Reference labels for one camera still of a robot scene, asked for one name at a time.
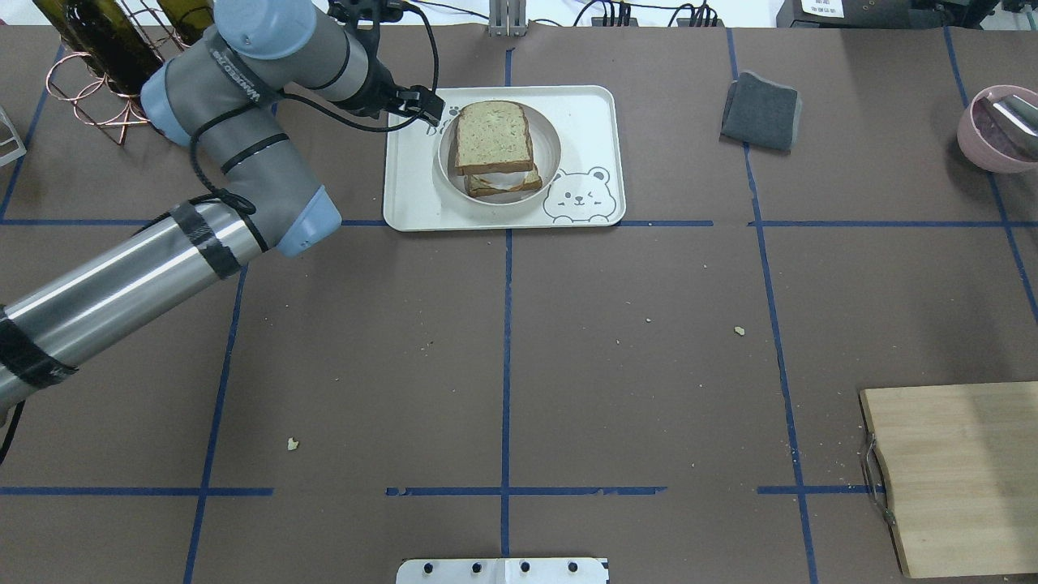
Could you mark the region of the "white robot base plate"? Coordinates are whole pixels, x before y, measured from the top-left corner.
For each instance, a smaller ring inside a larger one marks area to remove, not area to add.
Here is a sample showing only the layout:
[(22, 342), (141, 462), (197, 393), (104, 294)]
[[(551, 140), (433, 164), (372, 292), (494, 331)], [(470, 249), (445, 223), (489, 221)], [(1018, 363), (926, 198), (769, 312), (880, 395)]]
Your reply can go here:
[(608, 583), (607, 559), (593, 557), (412, 559), (397, 583)]

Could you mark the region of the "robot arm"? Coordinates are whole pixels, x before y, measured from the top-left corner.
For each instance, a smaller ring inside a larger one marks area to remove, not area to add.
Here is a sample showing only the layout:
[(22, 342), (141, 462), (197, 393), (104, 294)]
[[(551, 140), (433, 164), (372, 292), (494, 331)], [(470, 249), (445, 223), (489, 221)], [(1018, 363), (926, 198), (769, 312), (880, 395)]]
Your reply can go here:
[(378, 57), (381, 26), (407, 12), (422, 13), (409, 1), (216, 2), (203, 38), (153, 74), (141, 98), (203, 192), (2, 308), (4, 419), (256, 256), (300, 255), (340, 226), (274, 106), (296, 101), (371, 133), (439, 126), (438, 78), (405, 88)]

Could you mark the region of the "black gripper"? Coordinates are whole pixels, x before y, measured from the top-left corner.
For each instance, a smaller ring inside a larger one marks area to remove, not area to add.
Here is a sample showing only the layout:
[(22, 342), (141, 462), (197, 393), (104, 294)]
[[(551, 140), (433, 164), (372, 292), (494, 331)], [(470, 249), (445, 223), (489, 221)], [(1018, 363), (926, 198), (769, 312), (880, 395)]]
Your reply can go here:
[(342, 23), (348, 49), (340, 74), (328, 86), (330, 103), (356, 116), (392, 112), (440, 126), (444, 100), (425, 86), (402, 88), (378, 57), (380, 25), (401, 21), (403, 1), (330, 1), (328, 15)]

